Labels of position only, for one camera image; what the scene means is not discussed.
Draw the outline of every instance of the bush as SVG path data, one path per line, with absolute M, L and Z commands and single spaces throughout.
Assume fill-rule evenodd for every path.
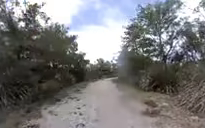
M 205 62 L 191 64 L 188 71 L 190 78 L 181 80 L 177 104 L 193 113 L 205 114 Z
M 146 91 L 173 94 L 178 91 L 174 65 L 153 64 L 140 79 L 139 87 Z

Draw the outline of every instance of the blue sky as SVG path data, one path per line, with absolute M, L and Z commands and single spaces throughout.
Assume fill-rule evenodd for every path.
M 79 51 L 94 62 L 97 58 L 112 60 L 118 55 L 124 28 L 135 16 L 138 4 L 156 0 L 30 0 L 46 2 L 45 11 L 54 22 L 70 27 L 78 35 Z M 199 0 L 184 0 L 190 6 Z

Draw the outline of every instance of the rock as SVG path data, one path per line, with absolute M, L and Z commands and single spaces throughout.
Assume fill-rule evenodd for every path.
M 85 124 L 79 123 L 76 125 L 76 128 L 85 128 Z
M 192 119 L 193 121 L 196 121 L 196 122 L 199 121 L 199 117 L 198 117 L 198 116 L 192 116 L 191 119 Z
M 143 114 L 150 117 L 156 117 L 160 114 L 160 112 L 161 110 L 159 108 L 146 108 L 146 110 L 143 111 Z
M 144 102 L 144 104 L 146 104 L 146 105 L 148 105 L 149 107 L 152 107 L 152 108 L 158 107 L 158 104 L 156 102 L 154 102 L 153 100 L 146 100 Z
M 80 115 L 80 116 L 82 116 L 82 115 L 83 115 L 83 113 L 81 113 L 81 112 L 80 112 L 80 113 L 79 113 L 79 115 Z
M 161 105 L 160 105 L 160 107 L 168 107 L 169 106 L 169 104 L 168 103 L 162 103 Z

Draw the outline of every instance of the sandy ground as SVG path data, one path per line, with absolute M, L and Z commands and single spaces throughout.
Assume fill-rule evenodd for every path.
M 55 105 L 42 108 L 42 117 L 29 121 L 40 128 L 151 128 L 146 106 L 117 88 L 111 79 L 88 85 Z

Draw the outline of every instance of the vegetation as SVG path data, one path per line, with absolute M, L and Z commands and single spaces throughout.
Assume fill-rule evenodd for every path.
M 205 113 L 205 0 L 182 17 L 184 4 L 166 0 L 139 5 L 126 27 L 119 77 L 146 91 L 175 94 L 178 105 Z
M 102 59 L 89 64 L 78 52 L 77 36 L 51 23 L 43 6 L 0 0 L 0 109 L 37 101 L 86 80 L 92 70 L 98 78 L 113 72 L 114 65 Z

